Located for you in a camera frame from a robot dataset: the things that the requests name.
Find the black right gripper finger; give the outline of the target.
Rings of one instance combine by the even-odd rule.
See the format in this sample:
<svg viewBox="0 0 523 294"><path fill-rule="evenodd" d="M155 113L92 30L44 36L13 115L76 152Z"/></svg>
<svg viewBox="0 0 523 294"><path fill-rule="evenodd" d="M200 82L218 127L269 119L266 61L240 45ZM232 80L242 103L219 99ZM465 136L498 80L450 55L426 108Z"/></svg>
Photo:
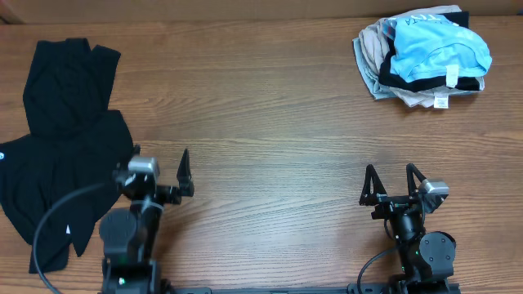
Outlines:
<svg viewBox="0 0 523 294"><path fill-rule="evenodd" d="M372 164L369 164L365 169L364 186L361 193L361 198L379 198L383 195L387 196L387 192Z"/></svg>
<svg viewBox="0 0 523 294"><path fill-rule="evenodd" d="M406 165L406 176L407 176L407 185L409 195L416 194L418 186L416 185L415 179L422 183L426 180L426 177L418 170L418 168L413 164L409 163Z"/></svg>

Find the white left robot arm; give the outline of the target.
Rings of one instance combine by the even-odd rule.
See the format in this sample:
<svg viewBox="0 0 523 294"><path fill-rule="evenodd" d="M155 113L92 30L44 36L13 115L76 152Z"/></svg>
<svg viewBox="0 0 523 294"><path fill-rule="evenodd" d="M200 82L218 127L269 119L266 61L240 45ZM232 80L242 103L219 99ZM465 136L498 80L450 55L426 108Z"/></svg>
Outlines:
<svg viewBox="0 0 523 294"><path fill-rule="evenodd" d="M160 218L167 204L179 205L194 195L190 153L186 149L177 170L178 185L159 183L159 164L155 157L140 155L135 146L132 157L113 172L117 191L131 201L129 208L108 212L102 219L99 235L104 244L102 294L174 293L153 258Z"/></svg>

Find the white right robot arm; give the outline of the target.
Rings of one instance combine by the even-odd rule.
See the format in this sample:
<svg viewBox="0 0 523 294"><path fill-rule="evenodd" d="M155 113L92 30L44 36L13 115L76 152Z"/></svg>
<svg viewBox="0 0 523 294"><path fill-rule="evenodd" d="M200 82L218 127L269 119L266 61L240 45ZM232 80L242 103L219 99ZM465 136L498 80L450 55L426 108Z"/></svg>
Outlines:
<svg viewBox="0 0 523 294"><path fill-rule="evenodd" d="M457 243L446 232L427 232L425 220L449 196L449 186L442 180L426 178L415 165L406 165L408 193L391 196L387 193L373 165L365 170L364 186L359 205L373 207L371 217L382 220L393 248L378 253L360 270L356 293L389 294L458 294L454 275ZM401 273L392 275L386 283L362 283L364 272L378 259L398 253Z"/></svg>

